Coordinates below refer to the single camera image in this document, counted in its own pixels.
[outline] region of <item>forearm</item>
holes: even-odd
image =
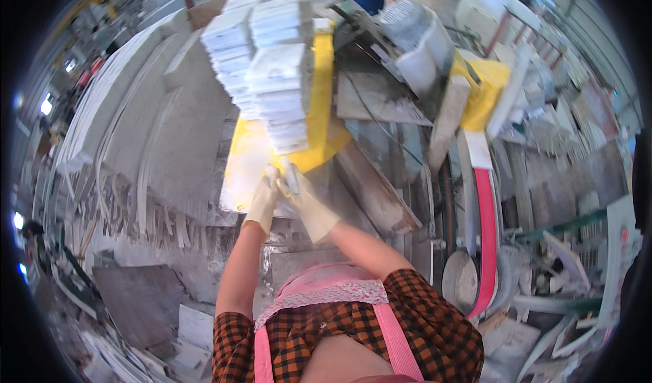
[[[346,223],[339,222],[329,233],[330,239],[351,259],[354,264],[364,268],[375,277],[385,280],[387,275],[402,268],[412,268],[412,264],[398,251],[382,240],[371,237]]]
[[[222,273],[215,302],[216,315],[237,312],[253,320],[252,306],[263,235],[257,222],[245,222]]]

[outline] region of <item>orange checkered shirt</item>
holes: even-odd
[[[425,380],[476,382],[485,355],[480,333],[416,271],[399,269],[384,282]],[[371,304],[324,303],[287,308],[265,326],[275,382],[298,383],[320,338],[346,334],[389,362]],[[254,381],[254,322],[222,313],[213,327],[213,381]]]

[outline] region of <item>gloved hand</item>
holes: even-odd
[[[276,182],[280,176],[281,172],[278,168],[268,168],[258,185],[256,185],[256,190],[254,190],[251,202],[249,202],[249,213],[242,222],[243,226],[249,220],[258,222],[265,233],[265,240],[269,237],[269,229],[272,227],[272,213],[276,208],[278,198]]]
[[[338,215],[319,200],[312,183],[306,179],[297,167],[292,164],[292,169],[297,177],[298,193],[293,193],[281,180],[276,180],[276,186],[289,203],[298,210],[308,235],[313,243],[326,241],[328,233],[340,220]]]

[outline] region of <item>pink apron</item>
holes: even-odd
[[[412,354],[408,340],[389,306],[382,281],[353,264],[322,264],[291,276],[281,287],[271,306],[256,319],[254,327],[254,381],[273,383],[272,356],[265,323],[285,308],[301,308],[318,303],[364,302],[373,305],[389,361],[397,375],[418,382],[423,375]]]

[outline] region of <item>floral lace trim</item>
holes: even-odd
[[[342,281],[331,287],[296,292],[277,299],[266,307],[256,319],[254,330],[262,328],[274,314],[285,308],[301,308],[319,303],[331,302],[365,302],[370,304],[389,303],[385,286],[380,280]]]

